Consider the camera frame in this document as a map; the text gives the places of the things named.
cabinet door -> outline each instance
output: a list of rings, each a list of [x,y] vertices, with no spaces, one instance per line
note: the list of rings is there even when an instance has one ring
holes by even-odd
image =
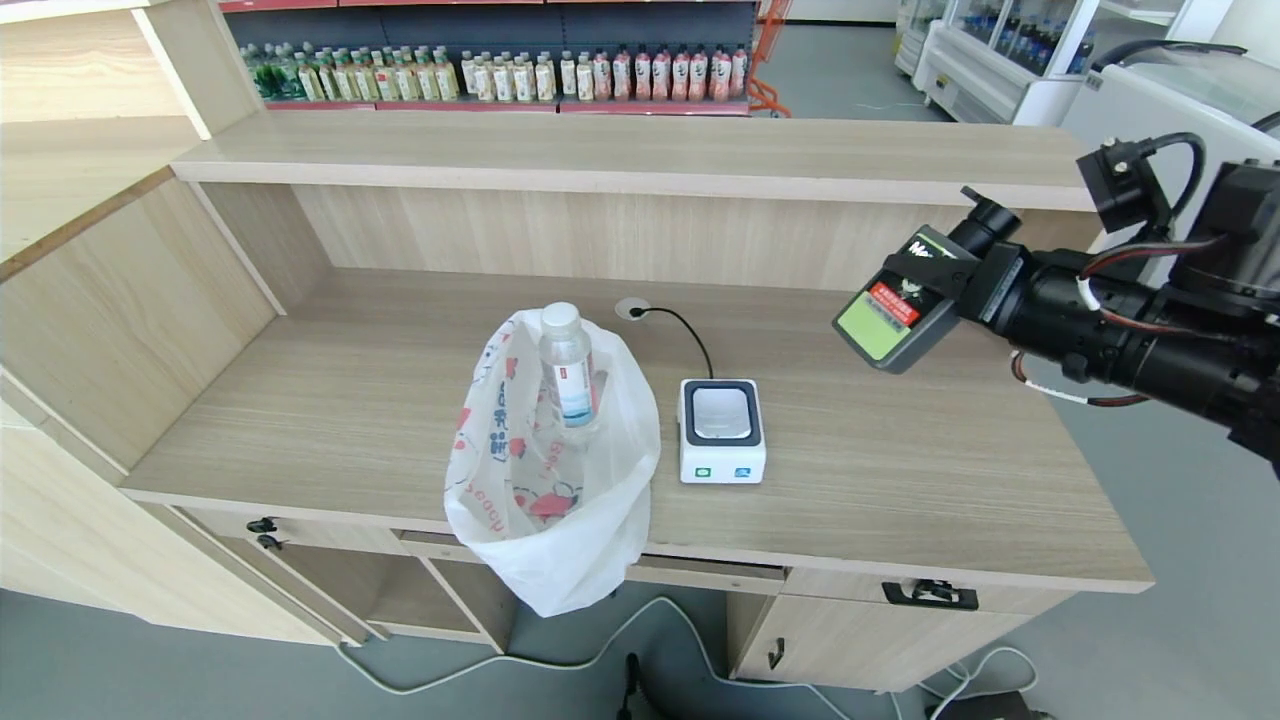
[[[1032,619],[795,596],[762,611],[737,676],[891,692]]]

gray floor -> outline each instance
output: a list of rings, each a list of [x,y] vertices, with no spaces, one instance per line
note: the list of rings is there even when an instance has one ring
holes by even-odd
[[[918,101],[918,95],[890,65],[891,42],[892,33],[881,29],[787,28],[765,77],[796,117],[933,117],[928,109],[892,105]],[[813,72],[822,63],[832,70]],[[1155,404],[1123,410],[1055,405],[1158,584],[1133,597],[1076,596],[1005,638],[1039,665],[1042,680],[1028,693],[1032,705],[1061,720],[1280,717],[1272,698],[1280,678],[1280,623],[1272,610],[1280,597],[1280,487],[1270,469],[1229,445],[1222,430]],[[963,427],[957,418],[956,432]],[[570,616],[540,620],[526,612],[512,652],[553,661],[589,657],[658,592],[663,588],[628,584],[616,598]],[[667,592],[694,616],[719,659],[722,596]],[[685,625],[666,609],[632,625],[595,669],[489,667],[398,698],[370,687],[332,650],[156,628],[0,593],[0,717],[607,719],[621,696],[627,652],[640,653],[660,694],[687,717],[831,716],[806,691],[719,687],[701,667]],[[356,653],[394,683],[431,679],[486,655],[475,646],[412,638]],[[1015,685],[1024,673],[1001,659],[977,687]],[[836,689],[829,697],[858,720],[892,717],[884,697]],[[902,705],[906,717],[923,716],[919,692],[904,696]]]

wooden counter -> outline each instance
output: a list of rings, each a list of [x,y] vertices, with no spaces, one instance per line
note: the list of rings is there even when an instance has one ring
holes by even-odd
[[[760,486],[684,486],[676,395],[701,359],[760,384]],[[831,329],[847,295],[389,270],[335,270],[278,318],[125,479],[137,500],[448,533],[448,448],[477,351],[515,310],[556,300],[627,341],[663,419],[649,551],[972,582],[1137,592],[1149,574],[1048,402],[965,327],[906,375]]]
[[[259,113],[173,163],[193,182],[677,195],[1093,213],[1059,128],[502,113]]]

plastic bag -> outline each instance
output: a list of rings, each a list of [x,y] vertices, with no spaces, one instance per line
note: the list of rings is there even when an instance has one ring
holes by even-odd
[[[622,583],[649,537],[658,404],[618,336],[591,338],[599,416],[566,437],[538,355],[541,310],[511,316],[476,364],[444,482],[458,541],[543,618]]]

water bottle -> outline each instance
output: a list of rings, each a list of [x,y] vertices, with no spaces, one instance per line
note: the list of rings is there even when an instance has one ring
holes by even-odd
[[[585,428],[599,413],[600,401],[593,378],[591,338],[582,329],[575,305],[552,302],[543,309],[538,352],[548,395],[564,427]]]

